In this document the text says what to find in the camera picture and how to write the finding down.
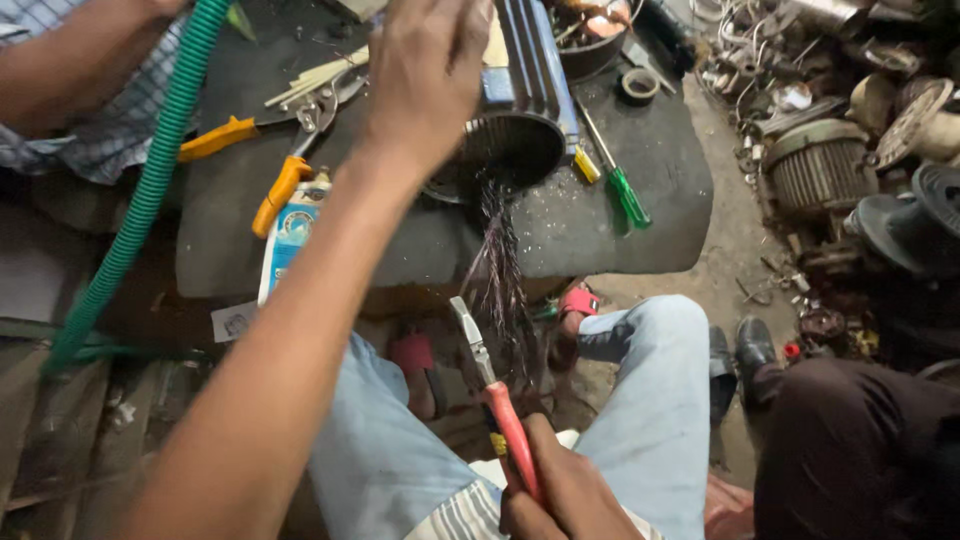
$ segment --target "left hand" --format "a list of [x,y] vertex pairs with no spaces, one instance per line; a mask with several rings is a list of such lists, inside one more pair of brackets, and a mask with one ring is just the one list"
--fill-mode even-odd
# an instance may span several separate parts
[[456,149],[475,112],[492,10],[492,0],[393,0],[371,34],[363,144],[417,182]]

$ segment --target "light blue jeans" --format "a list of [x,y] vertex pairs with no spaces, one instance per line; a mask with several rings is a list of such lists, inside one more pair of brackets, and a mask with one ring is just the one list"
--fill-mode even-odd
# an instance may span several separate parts
[[[588,317],[582,357],[620,364],[610,400],[574,450],[617,500],[670,540],[704,536],[708,324],[684,296]],[[399,368],[354,335],[309,470],[333,540],[395,540],[477,475],[407,410]],[[488,484],[496,500],[499,491]]]

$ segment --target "right hand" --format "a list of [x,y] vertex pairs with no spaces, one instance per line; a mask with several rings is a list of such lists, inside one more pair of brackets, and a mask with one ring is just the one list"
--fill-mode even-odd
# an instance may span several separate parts
[[423,182],[453,153],[480,97],[492,0],[393,0],[370,37],[363,144]]
[[500,529],[517,540],[643,540],[588,457],[557,441],[542,414],[523,421],[546,508],[525,492],[504,494]]

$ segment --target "black tape roll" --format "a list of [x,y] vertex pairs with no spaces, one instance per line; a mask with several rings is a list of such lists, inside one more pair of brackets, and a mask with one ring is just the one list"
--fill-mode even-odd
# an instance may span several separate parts
[[620,97],[630,105],[647,105],[659,91],[660,81],[642,67],[635,67],[620,77]]

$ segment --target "green hose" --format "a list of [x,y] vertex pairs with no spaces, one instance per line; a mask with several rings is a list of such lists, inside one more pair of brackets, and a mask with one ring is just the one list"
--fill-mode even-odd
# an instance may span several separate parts
[[100,312],[123,280],[156,218],[156,211],[167,191],[170,175],[177,165],[177,154],[187,122],[197,103],[197,93],[204,81],[206,62],[217,42],[232,0],[199,0],[180,40],[180,54],[174,65],[163,109],[157,120],[154,141],[140,182],[133,193],[130,209],[124,217],[120,233],[97,270],[96,276],[67,315],[63,329],[54,338],[50,357],[43,366],[45,374],[82,363],[76,353]]

